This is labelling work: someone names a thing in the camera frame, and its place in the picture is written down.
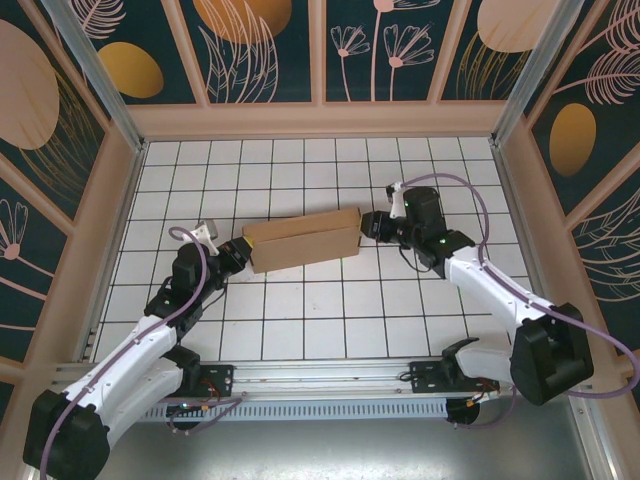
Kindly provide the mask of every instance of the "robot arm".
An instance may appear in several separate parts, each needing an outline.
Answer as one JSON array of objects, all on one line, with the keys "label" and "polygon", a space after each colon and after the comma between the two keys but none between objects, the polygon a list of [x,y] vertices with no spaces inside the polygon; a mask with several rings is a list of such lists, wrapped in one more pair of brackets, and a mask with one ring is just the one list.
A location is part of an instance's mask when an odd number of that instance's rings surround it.
[{"label": "robot arm", "polygon": [[[526,291],[488,260],[481,265],[474,242],[461,232],[447,229],[435,189],[414,187],[401,198],[400,188],[398,183],[387,187],[391,213],[363,215],[363,234],[413,249],[424,266],[482,303],[500,321],[512,342],[506,348],[491,339],[469,338],[446,348],[441,368],[452,384],[461,376],[489,378],[515,385],[531,403],[542,405],[593,375],[586,332],[556,322],[531,304],[582,320],[575,307],[555,307]],[[487,273],[487,268],[528,301],[516,298]]]},{"label": "robot arm", "polygon": [[[146,306],[144,316],[127,338],[64,392],[46,390],[36,399],[23,453],[25,463],[40,466],[53,425],[71,400],[84,391],[53,442],[47,473],[60,480],[95,478],[110,449],[146,411],[176,390],[189,391],[196,386],[200,356],[179,342],[202,317],[203,301],[223,289],[229,276],[245,268],[252,247],[245,238],[236,238],[216,248],[212,221],[199,224],[191,233],[207,257],[206,281],[195,301],[181,315],[162,322],[194,297],[202,278],[200,254],[189,241],[178,250],[172,276]],[[98,382],[87,388],[107,365]]]}]

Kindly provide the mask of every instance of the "dark teal wallpaper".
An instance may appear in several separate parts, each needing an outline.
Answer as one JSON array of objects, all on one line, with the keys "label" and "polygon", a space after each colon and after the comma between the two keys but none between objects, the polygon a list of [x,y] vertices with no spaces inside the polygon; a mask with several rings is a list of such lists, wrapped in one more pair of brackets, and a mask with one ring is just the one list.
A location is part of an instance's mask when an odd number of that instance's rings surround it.
[{"label": "dark teal wallpaper", "polygon": [[609,2],[533,126],[565,213],[640,141],[640,5]]},{"label": "dark teal wallpaper", "polygon": [[549,68],[547,68],[547,71],[544,77],[538,84],[538,87],[536,88],[535,92],[533,92],[533,95],[529,99],[529,103],[527,103],[527,106],[524,108],[524,114],[526,116],[529,116],[531,109],[534,107],[534,105],[538,101],[538,98],[540,98],[540,94],[542,93],[544,88],[547,86],[549,77],[551,76],[551,72],[555,71],[555,69],[558,66],[558,63],[560,63],[560,60],[562,60],[562,57],[567,51],[567,48],[569,48],[569,45],[571,45],[573,38],[576,36],[576,33],[578,33],[578,30],[580,29],[582,22],[584,22],[585,17],[591,10],[591,7],[593,7],[593,2],[595,2],[595,0],[584,0],[584,3],[582,4],[582,8],[580,9],[578,18],[573,23],[573,26],[571,27],[569,32],[567,32],[567,36],[564,38],[564,41],[562,42],[562,46],[560,47],[560,50],[558,50],[558,53],[556,54],[555,59],[553,60],[553,62],[551,62],[551,65],[549,65]]},{"label": "dark teal wallpaper", "polygon": [[160,0],[73,0],[128,105],[195,103]]},{"label": "dark teal wallpaper", "polygon": [[327,101],[426,100],[452,5],[328,0]]},{"label": "dark teal wallpaper", "polygon": [[9,406],[9,400],[11,400],[11,394],[13,393],[14,386],[10,383],[0,382],[0,426],[2,426],[2,419],[4,413]]},{"label": "dark teal wallpaper", "polygon": [[0,180],[0,356],[24,361],[67,237]]},{"label": "dark teal wallpaper", "polygon": [[640,348],[640,170],[573,230],[609,332]]},{"label": "dark teal wallpaper", "polygon": [[211,103],[310,102],[307,0],[180,0]]},{"label": "dark teal wallpaper", "polygon": [[0,153],[75,217],[104,131],[13,2],[0,4]]}]

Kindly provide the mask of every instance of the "white grid floor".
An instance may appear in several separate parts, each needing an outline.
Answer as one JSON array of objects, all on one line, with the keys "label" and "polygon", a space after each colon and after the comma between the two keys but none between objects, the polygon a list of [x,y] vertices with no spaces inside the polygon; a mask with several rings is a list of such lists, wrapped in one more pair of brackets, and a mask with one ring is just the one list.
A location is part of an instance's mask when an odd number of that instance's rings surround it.
[{"label": "white grid floor", "polygon": [[[213,218],[222,243],[240,236],[243,225],[270,218],[352,206],[388,210],[386,185],[434,171],[478,187],[491,213],[491,260],[530,288],[485,138],[152,143],[92,360],[124,339],[171,274],[178,244],[169,227],[193,229],[200,218]],[[425,184],[438,187],[448,227],[479,241],[472,195],[448,180]],[[433,273],[412,270],[397,247],[366,238],[361,246],[356,257],[267,275],[248,267],[231,278],[226,297],[183,345],[203,361],[241,361],[436,356],[478,335],[509,342],[472,297]]]}]

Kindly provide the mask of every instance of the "cardboard box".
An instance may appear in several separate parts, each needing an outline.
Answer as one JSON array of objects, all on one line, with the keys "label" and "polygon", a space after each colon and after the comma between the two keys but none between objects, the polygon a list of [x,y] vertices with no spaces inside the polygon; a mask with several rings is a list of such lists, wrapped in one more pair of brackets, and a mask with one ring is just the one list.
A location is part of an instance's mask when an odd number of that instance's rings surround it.
[{"label": "cardboard box", "polygon": [[253,241],[255,273],[297,267],[358,254],[360,210],[350,208],[246,225]]}]

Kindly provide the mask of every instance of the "leaf illustration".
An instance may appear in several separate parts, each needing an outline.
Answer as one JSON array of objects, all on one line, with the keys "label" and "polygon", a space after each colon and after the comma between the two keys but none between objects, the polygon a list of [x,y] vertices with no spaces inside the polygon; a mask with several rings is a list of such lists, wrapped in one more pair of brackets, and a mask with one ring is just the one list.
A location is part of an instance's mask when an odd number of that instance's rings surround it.
[{"label": "leaf illustration", "polygon": [[592,103],[622,105],[640,86],[640,50],[601,55],[581,82]]},{"label": "leaf illustration", "polygon": [[640,45],[640,0],[617,0],[605,30],[607,42],[618,52]]},{"label": "leaf illustration", "polygon": [[125,17],[123,0],[69,0],[89,38],[106,40]]}]

